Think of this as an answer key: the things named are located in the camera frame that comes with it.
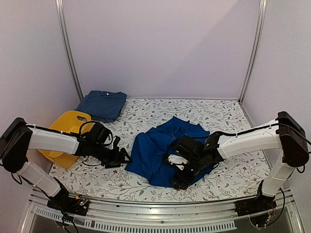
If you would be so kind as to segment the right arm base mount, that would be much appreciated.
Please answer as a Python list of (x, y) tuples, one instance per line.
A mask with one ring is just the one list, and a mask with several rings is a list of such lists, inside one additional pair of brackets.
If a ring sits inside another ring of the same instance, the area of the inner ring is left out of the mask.
[(257, 194), (251, 199), (235, 202), (235, 212), (238, 216), (249, 216), (250, 223), (256, 228), (268, 226), (275, 212), (276, 202), (274, 197)]

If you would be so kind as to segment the teal blue t-shirt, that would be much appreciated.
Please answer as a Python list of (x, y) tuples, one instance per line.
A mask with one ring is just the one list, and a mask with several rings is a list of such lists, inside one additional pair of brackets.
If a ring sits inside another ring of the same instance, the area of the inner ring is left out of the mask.
[(92, 119), (115, 120), (120, 115), (126, 99), (127, 95), (123, 92), (92, 90), (75, 110), (89, 114)]

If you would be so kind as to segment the royal blue garment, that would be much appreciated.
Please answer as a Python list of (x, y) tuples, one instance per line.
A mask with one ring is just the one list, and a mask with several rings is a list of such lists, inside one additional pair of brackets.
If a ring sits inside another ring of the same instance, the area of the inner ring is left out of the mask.
[[(180, 169), (169, 165), (166, 158), (171, 154), (177, 155), (174, 147), (183, 136), (203, 143), (209, 131), (205, 131), (200, 124), (173, 117), (135, 137), (131, 151), (132, 162), (126, 165), (125, 170), (144, 177), (150, 185), (173, 188), (172, 178)], [(203, 168), (199, 172), (202, 178), (217, 165), (216, 162)]]

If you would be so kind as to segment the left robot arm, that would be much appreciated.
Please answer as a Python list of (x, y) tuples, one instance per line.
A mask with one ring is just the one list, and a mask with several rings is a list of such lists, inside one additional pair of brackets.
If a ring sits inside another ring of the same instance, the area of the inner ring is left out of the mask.
[(76, 133), (31, 125), (16, 118), (0, 137), (0, 163), (12, 175), (40, 189), (62, 211), (72, 207), (67, 189), (41, 167), (30, 162), (30, 150), (61, 152), (78, 157), (93, 157), (101, 166), (112, 168), (132, 162), (126, 149), (119, 147), (120, 138), (96, 121), (83, 123)]

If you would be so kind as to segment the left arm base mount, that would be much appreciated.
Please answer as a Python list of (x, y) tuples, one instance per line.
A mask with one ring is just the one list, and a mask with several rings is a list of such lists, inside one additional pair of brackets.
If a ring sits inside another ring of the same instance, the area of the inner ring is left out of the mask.
[(54, 197), (49, 197), (47, 206), (66, 213), (86, 216), (89, 199), (83, 195), (71, 197), (67, 189), (61, 188)]

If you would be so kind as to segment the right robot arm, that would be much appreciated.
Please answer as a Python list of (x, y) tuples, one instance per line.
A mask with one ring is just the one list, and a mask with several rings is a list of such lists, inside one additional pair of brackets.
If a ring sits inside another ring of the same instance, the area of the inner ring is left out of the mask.
[(225, 159), (260, 150), (281, 150), (272, 170), (260, 183), (257, 197), (252, 199), (251, 207), (256, 212), (267, 207), (294, 170), (305, 166), (310, 158), (310, 140), (304, 129), (285, 111), (279, 112), (276, 119), (249, 130), (237, 133), (217, 131), (205, 137), (204, 142), (201, 140), (202, 137), (185, 135), (174, 141), (174, 153), (184, 161), (176, 161), (171, 155), (167, 157), (167, 162), (179, 169), (172, 179), (173, 188), (187, 189), (206, 167)]

